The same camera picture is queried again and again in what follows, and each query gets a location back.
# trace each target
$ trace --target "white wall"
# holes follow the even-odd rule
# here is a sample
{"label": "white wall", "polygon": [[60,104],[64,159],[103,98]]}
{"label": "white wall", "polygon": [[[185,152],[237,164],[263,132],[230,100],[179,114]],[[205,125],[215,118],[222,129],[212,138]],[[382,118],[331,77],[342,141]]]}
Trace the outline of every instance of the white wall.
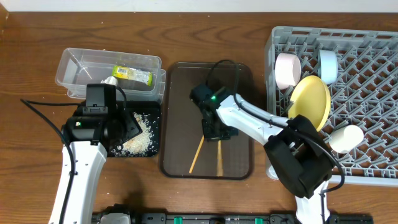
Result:
{"label": "white wall", "polygon": [[12,11],[398,12],[398,0],[0,0]]}

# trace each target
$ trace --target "white object in bin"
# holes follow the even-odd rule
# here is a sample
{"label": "white object in bin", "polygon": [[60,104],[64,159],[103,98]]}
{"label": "white object in bin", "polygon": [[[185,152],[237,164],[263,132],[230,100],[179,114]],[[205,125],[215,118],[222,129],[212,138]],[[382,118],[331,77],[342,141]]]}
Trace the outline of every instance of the white object in bin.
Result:
{"label": "white object in bin", "polygon": [[108,77],[105,80],[102,80],[101,83],[117,86],[118,85],[118,79],[115,78],[115,77]]}
{"label": "white object in bin", "polygon": [[301,63],[293,54],[280,53],[275,63],[275,80],[279,89],[284,90],[289,86],[299,83],[301,76]]}
{"label": "white object in bin", "polygon": [[[321,205],[321,191],[327,189],[329,181],[320,184],[313,192],[310,199],[304,197],[296,197],[297,211],[296,217],[301,223],[322,224],[322,205]],[[326,194],[323,198],[323,211],[325,220],[328,220],[330,212],[326,203]]]}
{"label": "white object in bin", "polygon": [[153,74],[150,86],[137,83],[121,86],[118,80],[127,100],[162,102],[165,91],[165,71],[161,69],[161,59],[151,55],[68,48],[63,51],[55,83],[67,88],[68,96],[71,98],[85,99],[87,84],[101,83],[102,80],[110,77],[115,65]]}
{"label": "white object in bin", "polygon": [[330,137],[330,147],[338,153],[346,154],[362,142],[364,134],[360,127],[348,125],[333,131]]}
{"label": "white object in bin", "polygon": [[337,79],[338,62],[337,56],[333,51],[319,50],[318,63],[318,76],[326,84],[332,84]]}

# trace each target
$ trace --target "white cup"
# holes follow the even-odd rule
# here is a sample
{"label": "white cup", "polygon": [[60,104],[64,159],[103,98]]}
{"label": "white cup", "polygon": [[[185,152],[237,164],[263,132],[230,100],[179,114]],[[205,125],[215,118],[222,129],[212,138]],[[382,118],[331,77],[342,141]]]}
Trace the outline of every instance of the white cup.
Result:
{"label": "white cup", "polygon": [[337,56],[334,52],[329,50],[319,50],[318,63],[320,66],[318,68],[318,76],[326,84],[332,84],[337,79]]}
{"label": "white cup", "polygon": [[280,90],[299,83],[301,76],[300,59],[293,54],[280,53],[275,63],[275,80]]}
{"label": "white cup", "polygon": [[338,153],[349,153],[354,147],[362,142],[364,134],[360,127],[348,125],[333,131],[330,134],[330,147]]}

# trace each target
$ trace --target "wooden table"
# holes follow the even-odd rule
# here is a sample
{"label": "wooden table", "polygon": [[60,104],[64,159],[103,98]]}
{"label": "wooden table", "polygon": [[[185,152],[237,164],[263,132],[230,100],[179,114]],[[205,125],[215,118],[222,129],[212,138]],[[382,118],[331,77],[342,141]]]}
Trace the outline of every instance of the wooden table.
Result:
{"label": "wooden table", "polygon": [[[16,13],[0,42],[0,222],[46,223],[60,178],[58,136],[19,99],[74,102],[54,83],[67,47],[157,55],[175,62],[230,58],[251,68],[265,99],[264,46],[275,26],[398,31],[398,14],[310,13]],[[43,107],[58,127],[71,107]],[[95,211],[126,203],[138,211],[270,213],[296,209],[282,184],[264,172],[255,146],[255,171],[245,181],[170,179],[158,158],[110,158],[102,171]],[[398,220],[396,188],[345,185],[328,195],[335,213],[370,214],[376,223]]]}

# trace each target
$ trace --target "gray dish rack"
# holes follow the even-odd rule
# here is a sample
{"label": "gray dish rack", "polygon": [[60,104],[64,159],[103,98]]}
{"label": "gray dish rack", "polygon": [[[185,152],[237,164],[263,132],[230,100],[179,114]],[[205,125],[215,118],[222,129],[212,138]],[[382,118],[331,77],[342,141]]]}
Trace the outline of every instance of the gray dish rack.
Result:
{"label": "gray dish rack", "polygon": [[[318,73],[318,51],[332,50],[338,79],[329,85],[331,110],[320,134],[349,124],[359,126],[364,141],[349,154],[333,153],[347,184],[398,186],[398,32],[275,27],[265,47],[267,111],[286,114],[293,87],[275,84],[275,60],[284,52],[302,64],[302,78]],[[340,181],[334,175],[330,182]]]}

